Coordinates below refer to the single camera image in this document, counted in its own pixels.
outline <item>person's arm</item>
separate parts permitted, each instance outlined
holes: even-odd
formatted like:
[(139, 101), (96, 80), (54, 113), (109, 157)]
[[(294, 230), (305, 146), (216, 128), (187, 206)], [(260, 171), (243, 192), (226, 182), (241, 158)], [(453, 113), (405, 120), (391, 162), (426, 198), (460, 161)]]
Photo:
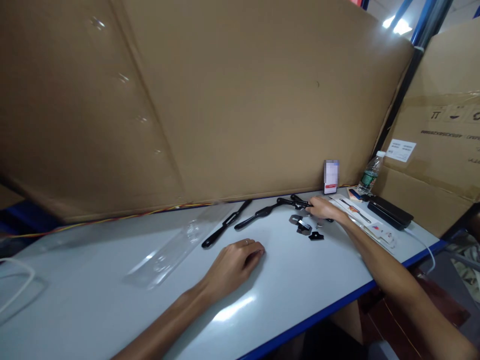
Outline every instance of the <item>person's arm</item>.
[(334, 219), (346, 231), (378, 286), (405, 312), (435, 359), (478, 359), (477, 349), (442, 315), (414, 277), (393, 256), (326, 199), (313, 197), (313, 215)]
[(113, 359), (161, 359), (191, 323), (250, 277), (264, 252), (262, 244), (251, 239), (224, 247), (205, 277)]

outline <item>person's hand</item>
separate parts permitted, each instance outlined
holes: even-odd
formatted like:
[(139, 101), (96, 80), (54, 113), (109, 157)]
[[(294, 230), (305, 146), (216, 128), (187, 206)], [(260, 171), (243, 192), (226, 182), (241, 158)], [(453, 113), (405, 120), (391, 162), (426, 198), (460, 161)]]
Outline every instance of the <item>person's hand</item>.
[(322, 197), (312, 197), (309, 201), (313, 206), (306, 207), (305, 210), (320, 219), (338, 220), (344, 216), (344, 212)]
[(255, 240), (234, 242), (220, 251), (198, 285), (212, 302), (217, 302), (247, 281), (264, 252), (264, 246)]

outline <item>clear plastic packaging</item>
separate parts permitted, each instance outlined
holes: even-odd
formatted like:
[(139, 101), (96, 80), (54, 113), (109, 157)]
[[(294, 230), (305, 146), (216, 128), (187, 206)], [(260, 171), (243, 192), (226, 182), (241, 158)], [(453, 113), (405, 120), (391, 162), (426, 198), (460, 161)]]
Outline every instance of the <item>clear plastic packaging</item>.
[(184, 225), (164, 246), (152, 251), (124, 278), (128, 284), (153, 289), (161, 284), (192, 250), (230, 214), (234, 205), (217, 202), (205, 207), (200, 215)]

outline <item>finger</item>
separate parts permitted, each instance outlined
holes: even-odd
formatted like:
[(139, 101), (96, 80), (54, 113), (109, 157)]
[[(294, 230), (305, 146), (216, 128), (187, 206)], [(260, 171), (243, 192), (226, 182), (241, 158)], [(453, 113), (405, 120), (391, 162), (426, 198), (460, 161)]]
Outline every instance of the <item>finger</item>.
[(233, 245), (235, 245), (237, 248), (244, 248), (250, 244), (253, 244), (255, 242), (255, 240), (252, 240), (252, 239), (243, 239), (243, 240), (240, 240), (240, 241), (237, 241), (237, 242), (234, 242)]
[(244, 246), (242, 248), (242, 251), (243, 251), (244, 258), (247, 259), (247, 257), (250, 254), (253, 254), (255, 252), (265, 252), (265, 248), (260, 242), (255, 242), (254, 241), (251, 244), (249, 244), (248, 246)]
[(252, 271), (257, 267), (263, 255), (264, 255), (263, 250), (259, 250), (251, 254), (251, 257), (249, 258), (248, 262), (245, 264), (245, 267), (243, 268), (243, 271), (246, 273), (247, 277), (249, 277)]

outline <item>charging cable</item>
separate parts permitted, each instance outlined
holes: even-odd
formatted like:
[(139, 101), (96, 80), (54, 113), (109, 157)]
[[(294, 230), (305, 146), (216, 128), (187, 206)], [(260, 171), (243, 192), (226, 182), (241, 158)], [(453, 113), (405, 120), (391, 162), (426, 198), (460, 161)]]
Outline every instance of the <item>charging cable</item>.
[(427, 275), (430, 274), (430, 273), (432, 272), (432, 270), (435, 269), (435, 265), (436, 265), (434, 254), (432, 253), (432, 251), (430, 250), (430, 248), (429, 248), (427, 245), (425, 245), (425, 243), (424, 243), (422, 240), (420, 240), (417, 236), (415, 236), (415, 234), (412, 232), (412, 230), (407, 229), (407, 228), (405, 228), (405, 229), (403, 229), (403, 230), (405, 230), (405, 232), (406, 232), (407, 234), (409, 234), (412, 238), (414, 238), (415, 240), (417, 240), (418, 242), (420, 242), (420, 243), (428, 250), (428, 252), (430, 253), (432, 265), (431, 265), (431, 268), (426, 272)]
[(14, 263), (14, 264), (17, 264), (17, 265), (20, 265), (21, 267), (27, 269), (28, 273), (30, 274), (30, 276), (28, 277), (27, 281), (22, 285), (22, 287), (16, 292), (15, 295), (13, 295), (10, 300), (8, 300), (6, 302), (5, 305), (3, 305), (2, 307), (0, 307), (0, 314), (6, 309), (9, 307), (9, 305), (11, 303), (13, 303), (19, 296), (21, 293), (24, 292), (24, 290), (27, 288), (28, 285), (30, 285), (30, 283), (32, 282), (32, 280), (34, 279), (35, 277), (35, 270), (28, 266), (26, 263), (20, 261), (20, 260), (17, 260), (13, 257), (3, 257), (3, 258), (0, 258), (0, 263), (1, 262), (10, 262), (10, 263)]

